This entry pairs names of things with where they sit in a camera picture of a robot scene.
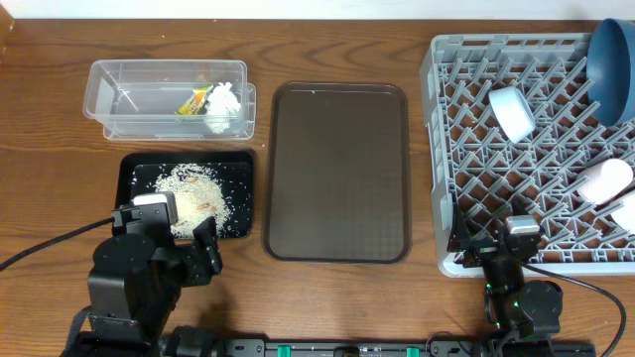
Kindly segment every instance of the brown tray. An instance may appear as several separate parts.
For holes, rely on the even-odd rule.
[[[263,240],[285,261],[396,263],[411,246],[408,105],[388,84],[274,96]]]

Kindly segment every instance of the black tray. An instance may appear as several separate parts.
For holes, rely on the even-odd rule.
[[[263,226],[284,261],[396,263],[411,246],[408,105],[388,84],[275,94]]]
[[[253,214],[253,161],[246,152],[180,152],[131,154],[121,161],[115,207],[130,204],[143,193],[155,192],[153,184],[161,174],[169,174],[178,164],[198,164],[216,170],[221,191],[232,214],[219,238],[245,237]]]

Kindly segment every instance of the blue bowl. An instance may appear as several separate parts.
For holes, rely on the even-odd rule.
[[[595,81],[588,91],[600,103],[594,117],[604,126],[635,118],[635,24],[606,19],[593,32],[586,76]]]

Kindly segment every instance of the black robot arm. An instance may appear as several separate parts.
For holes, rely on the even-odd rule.
[[[518,200],[512,202],[512,209],[493,239],[473,240],[455,207],[447,249],[463,252],[465,267],[483,268],[485,312],[498,328],[488,339],[491,355],[503,356],[506,345],[524,343],[546,346],[544,355],[554,356],[551,336],[560,332],[563,291],[552,282],[525,282],[522,264],[538,253],[544,232]]]
[[[92,331],[79,333],[65,356],[162,355],[159,339],[181,288],[208,285],[222,270],[211,217],[186,246],[175,244],[165,203],[123,207],[113,217],[113,237],[95,250],[88,276]]]

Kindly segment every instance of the wooden table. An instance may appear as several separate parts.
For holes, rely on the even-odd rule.
[[[589,32],[587,22],[43,21],[19,20],[0,66],[0,259],[109,215],[119,163],[158,150],[253,150],[251,234],[222,241],[211,285],[184,289],[166,328],[276,339],[425,340],[490,330],[480,279],[443,276],[435,256],[430,148],[418,70],[430,40],[449,33]],[[258,88],[253,139],[222,143],[109,142],[81,107],[90,65],[104,59],[239,59]],[[294,264],[261,243],[272,95],[291,80],[389,82],[408,95],[413,249],[394,266]],[[0,273],[0,355],[63,350],[73,315],[89,304],[86,277],[106,227],[34,254]],[[587,279],[635,311],[635,278]],[[607,298],[562,283],[560,340],[601,352],[619,315]],[[631,330],[615,356],[635,348]]]

